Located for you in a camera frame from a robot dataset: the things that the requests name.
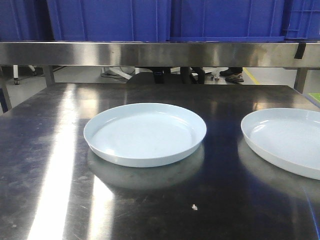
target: floor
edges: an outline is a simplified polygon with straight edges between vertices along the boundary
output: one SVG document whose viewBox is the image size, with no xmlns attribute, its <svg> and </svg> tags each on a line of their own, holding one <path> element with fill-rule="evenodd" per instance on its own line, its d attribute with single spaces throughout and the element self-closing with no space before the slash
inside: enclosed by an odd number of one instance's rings
<svg viewBox="0 0 320 240">
<path fill-rule="evenodd" d="M 225 69 L 226 68 L 217 67 L 213 70 L 213 74 L 216 75 L 219 71 Z M 107 68 L 104 70 L 105 71 L 102 71 L 102 68 L 99 66 L 67 66 L 55 71 L 54 77 L 57 83 L 126 83 L 127 80 L 121 76 L 108 71 Z M 135 69 L 133 67 L 122 67 L 121 70 L 127 74 L 134 74 Z M 263 67 L 250 67 L 244 68 L 243 70 L 243 85 L 288 85 L 291 88 L 294 86 L 297 72 L 292 69 Z M 17 106 L 46 87 L 46 81 L 43 75 L 32 76 L 31 72 L 30 74 L 28 71 L 22 72 L 22 75 L 19 76 L 20 85 L 14 85 L 12 78 L 6 81 L 12 107 Z M 232 83 L 227 83 L 223 77 L 220 77 L 219 80 L 214 80 L 211 75 L 208 74 L 206 76 L 205 84 Z M 320 102 L 310 95 L 319 93 L 320 70 L 310 70 L 306 77 L 303 95 L 320 107 Z"/>
</svg>

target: yellow floor line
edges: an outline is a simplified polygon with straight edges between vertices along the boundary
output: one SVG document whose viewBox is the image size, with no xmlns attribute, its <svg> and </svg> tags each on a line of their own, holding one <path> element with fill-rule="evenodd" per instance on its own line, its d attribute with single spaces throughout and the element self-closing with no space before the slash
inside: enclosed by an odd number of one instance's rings
<svg viewBox="0 0 320 240">
<path fill-rule="evenodd" d="M 249 78 L 253 81 L 255 85 L 260 85 L 261 83 L 251 74 L 251 72 L 248 71 L 246 67 L 243 68 L 243 71 L 245 74 L 249 76 Z"/>
</svg>

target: wheel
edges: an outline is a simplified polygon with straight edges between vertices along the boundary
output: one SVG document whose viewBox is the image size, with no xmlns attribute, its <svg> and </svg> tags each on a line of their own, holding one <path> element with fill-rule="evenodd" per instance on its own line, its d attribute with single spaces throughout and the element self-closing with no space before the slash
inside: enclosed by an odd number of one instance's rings
<svg viewBox="0 0 320 240">
<path fill-rule="evenodd" d="M 14 82 L 14 85 L 19 85 L 20 84 L 20 80 L 18 78 L 14 78 L 13 82 Z"/>
</svg>

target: table leg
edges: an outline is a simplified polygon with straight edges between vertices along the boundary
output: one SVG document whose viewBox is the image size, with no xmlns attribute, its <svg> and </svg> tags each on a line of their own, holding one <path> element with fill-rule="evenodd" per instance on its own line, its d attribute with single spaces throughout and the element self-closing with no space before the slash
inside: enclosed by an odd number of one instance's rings
<svg viewBox="0 0 320 240">
<path fill-rule="evenodd" d="M 0 99 L 4 99 L 4 101 L 1 101 L 2 111 L 5 113 L 6 111 L 12 109 L 7 84 L 3 77 L 2 68 L 0 67 Z"/>
<path fill-rule="evenodd" d="M 45 77 L 46 86 L 50 86 L 55 83 L 55 75 L 52 66 L 43 66 L 43 73 Z"/>
<path fill-rule="evenodd" d="M 294 89 L 301 94 L 304 92 L 307 73 L 308 73 L 308 68 L 298 68 L 296 72 Z"/>
</svg>

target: white plate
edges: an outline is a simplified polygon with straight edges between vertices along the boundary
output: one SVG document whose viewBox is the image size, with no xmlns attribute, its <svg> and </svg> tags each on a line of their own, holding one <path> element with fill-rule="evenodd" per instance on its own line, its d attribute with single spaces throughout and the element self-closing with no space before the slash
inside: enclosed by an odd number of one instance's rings
<svg viewBox="0 0 320 240">
<path fill-rule="evenodd" d="M 241 122 L 244 139 L 260 157 L 289 172 L 320 180 L 320 112 L 270 108 Z"/>
<path fill-rule="evenodd" d="M 85 125 L 83 134 L 102 159 L 147 168 L 186 158 L 199 147 L 206 131 L 202 118 L 185 108 L 135 103 L 101 112 Z"/>
</svg>

